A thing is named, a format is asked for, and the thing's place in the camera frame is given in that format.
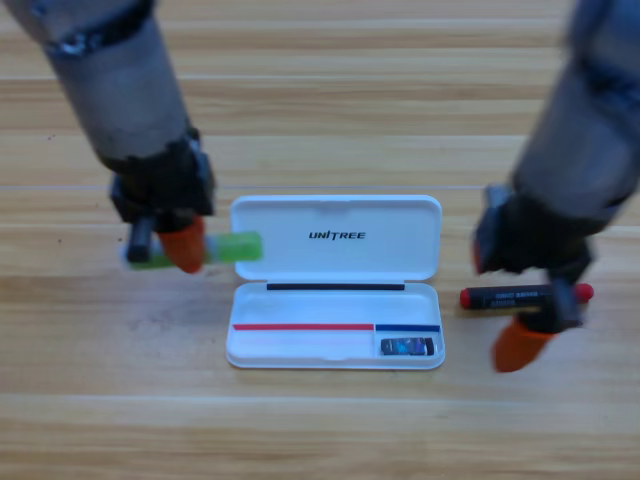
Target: red stripe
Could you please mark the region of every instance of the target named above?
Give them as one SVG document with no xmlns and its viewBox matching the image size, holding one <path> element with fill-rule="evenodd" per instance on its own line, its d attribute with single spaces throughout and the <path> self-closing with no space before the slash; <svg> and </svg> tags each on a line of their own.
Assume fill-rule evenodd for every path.
<svg viewBox="0 0 640 480">
<path fill-rule="evenodd" d="M 241 323 L 235 330 L 373 330 L 371 323 Z"/>
</svg>

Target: blue stripe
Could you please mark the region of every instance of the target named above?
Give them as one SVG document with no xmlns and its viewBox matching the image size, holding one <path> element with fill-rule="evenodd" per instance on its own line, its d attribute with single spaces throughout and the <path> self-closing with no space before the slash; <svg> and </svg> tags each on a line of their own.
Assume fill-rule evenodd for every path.
<svg viewBox="0 0 640 480">
<path fill-rule="evenodd" d="M 397 325 L 382 323 L 376 325 L 376 332 L 433 332 L 440 333 L 440 325 Z"/>
</svg>

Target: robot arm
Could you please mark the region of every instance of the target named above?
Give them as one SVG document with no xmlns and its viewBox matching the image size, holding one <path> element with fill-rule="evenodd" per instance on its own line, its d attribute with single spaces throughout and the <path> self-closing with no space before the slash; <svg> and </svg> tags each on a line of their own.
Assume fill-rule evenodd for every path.
<svg viewBox="0 0 640 480">
<path fill-rule="evenodd" d="M 40 44 L 131 224 L 127 257 L 145 262 L 152 232 L 184 271 L 204 260 L 214 179 L 191 125 L 154 0 L 3 0 Z"/>
<path fill-rule="evenodd" d="M 553 335 L 582 325 L 573 285 L 587 239 L 633 194 L 640 168 L 640 4 L 582 0 L 570 58 L 510 187 L 489 187 L 475 236 L 480 273 L 547 271 L 553 301 L 514 319 L 496 343 L 498 370 L 521 368 Z"/>
</svg>

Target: table surface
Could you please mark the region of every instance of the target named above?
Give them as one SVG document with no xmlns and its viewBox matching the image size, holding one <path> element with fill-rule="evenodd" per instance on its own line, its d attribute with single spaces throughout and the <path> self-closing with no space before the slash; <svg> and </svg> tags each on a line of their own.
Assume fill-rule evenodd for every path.
<svg viewBox="0 0 640 480">
<path fill-rule="evenodd" d="M 448 357 L 431 372 L 231 367 L 229 267 L 133 274 L 95 160 L 37 48 L 0 16 L 0 478 L 640 478 L 640 206 L 596 240 L 587 328 L 499 375 L 507 322 L 456 308 L 482 186 L 558 69 L 567 0 L 165 0 L 220 182 L 241 195 L 421 193 L 443 205 Z"/>
</svg>

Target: white case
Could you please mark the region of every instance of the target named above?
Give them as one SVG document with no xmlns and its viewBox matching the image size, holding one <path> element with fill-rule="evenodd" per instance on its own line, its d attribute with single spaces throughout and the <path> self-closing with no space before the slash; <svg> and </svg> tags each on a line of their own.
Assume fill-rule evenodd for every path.
<svg viewBox="0 0 640 480">
<path fill-rule="evenodd" d="M 243 368 L 431 369 L 445 358 L 438 295 L 442 209 L 418 195 L 251 196 L 234 232 L 264 258 L 240 262 L 227 358 Z M 383 355 L 385 338 L 423 337 L 432 355 Z"/>
</svg>

